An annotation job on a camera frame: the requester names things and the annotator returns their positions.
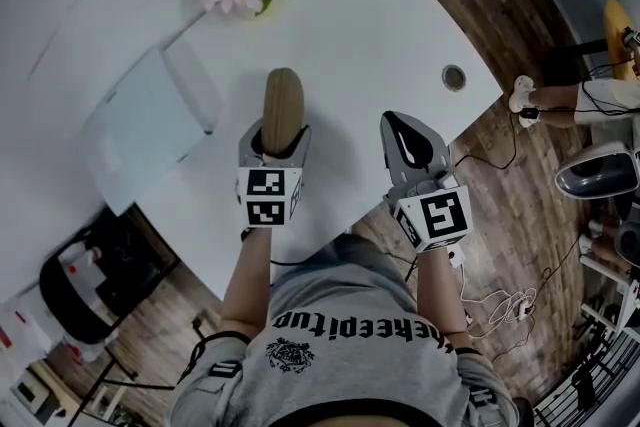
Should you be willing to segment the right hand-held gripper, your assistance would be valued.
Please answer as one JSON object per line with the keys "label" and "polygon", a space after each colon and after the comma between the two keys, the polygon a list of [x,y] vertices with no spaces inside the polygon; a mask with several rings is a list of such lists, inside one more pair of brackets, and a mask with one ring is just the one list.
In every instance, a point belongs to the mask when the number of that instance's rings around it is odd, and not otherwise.
{"label": "right hand-held gripper", "polygon": [[[469,190],[449,167],[442,137],[419,119],[396,111],[382,114],[380,134],[392,182],[384,199],[413,249],[422,253],[466,237],[473,228]],[[429,172],[434,165],[445,169]],[[407,167],[419,171],[410,175]]]}

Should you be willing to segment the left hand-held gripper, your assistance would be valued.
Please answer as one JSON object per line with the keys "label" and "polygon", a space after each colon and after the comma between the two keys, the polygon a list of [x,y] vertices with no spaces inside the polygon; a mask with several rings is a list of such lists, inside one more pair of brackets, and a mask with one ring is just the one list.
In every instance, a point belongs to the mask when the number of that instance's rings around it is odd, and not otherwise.
{"label": "left hand-held gripper", "polygon": [[289,223],[301,198],[311,135],[311,127],[304,126],[287,148],[285,160],[264,155],[262,119],[241,137],[236,193],[249,228],[281,227]]}

